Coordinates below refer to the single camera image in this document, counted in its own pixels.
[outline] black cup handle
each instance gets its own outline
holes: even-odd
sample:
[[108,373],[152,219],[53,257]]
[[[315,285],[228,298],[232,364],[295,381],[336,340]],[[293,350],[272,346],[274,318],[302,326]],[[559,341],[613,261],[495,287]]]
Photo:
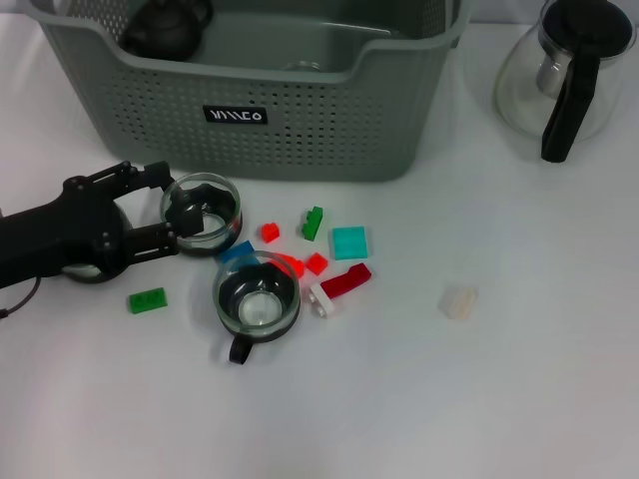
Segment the black cup handle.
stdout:
[[231,352],[229,352],[229,361],[235,364],[244,364],[251,354],[253,342],[247,336],[238,334],[231,344]]

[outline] black teapot handle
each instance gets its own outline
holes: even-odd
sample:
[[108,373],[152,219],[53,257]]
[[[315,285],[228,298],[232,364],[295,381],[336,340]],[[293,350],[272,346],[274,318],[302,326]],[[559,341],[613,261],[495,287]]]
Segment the black teapot handle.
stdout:
[[191,11],[198,17],[200,22],[200,30],[204,30],[209,26],[213,19],[213,3],[211,0],[191,0]]
[[561,87],[555,109],[543,133],[541,158],[563,163],[577,138],[581,124],[595,96],[601,59],[579,49]]

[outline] basket label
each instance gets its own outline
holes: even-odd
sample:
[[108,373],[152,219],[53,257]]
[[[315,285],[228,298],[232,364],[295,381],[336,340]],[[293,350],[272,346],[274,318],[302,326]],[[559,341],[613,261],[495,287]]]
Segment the basket label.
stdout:
[[205,105],[204,116],[209,123],[236,125],[267,125],[269,117],[263,107],[212,107]]

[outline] red lego brick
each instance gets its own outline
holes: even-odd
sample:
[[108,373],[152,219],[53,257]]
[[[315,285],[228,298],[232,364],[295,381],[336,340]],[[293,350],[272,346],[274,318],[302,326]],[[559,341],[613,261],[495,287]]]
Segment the red lego brick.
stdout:
[[328,267],[328,259],[316,252],[309,259],[307,259],[307,268],[315,276],[319,276]]
[[341,276],[336,276],[333,279],[328,279],[321,284],[321,288],[324,290],[328,298],[335,299],[342,294],[355,289],[367,282],[372,277],[372,274],[361,262],[355,266],[351,266],[348,271]]
[[290,267],[292,267],[293,271],[296,272],[296,275],[298,277],[304,276],[305,268],[304,268],[304,262],[303,261],[300,261],[296,257],[289,256],[288,254],[280,254],[278,252],[276,252],[276,256],[278,256],[281,259],[283,259]]
[[277,223],[267,223],[262,227],[261,233],[264,242],[271,242],[280,237],[280,227]]

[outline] gray plastic basket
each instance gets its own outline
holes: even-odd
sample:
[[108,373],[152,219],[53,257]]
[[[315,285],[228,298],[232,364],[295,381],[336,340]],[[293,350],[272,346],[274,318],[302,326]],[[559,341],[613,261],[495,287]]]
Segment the gray plastic basket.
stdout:
[[215,0],[190,63],[120,49],[141,3],[20,0],[116,156],[229,176],[383,181],[414,159],[469,0]]

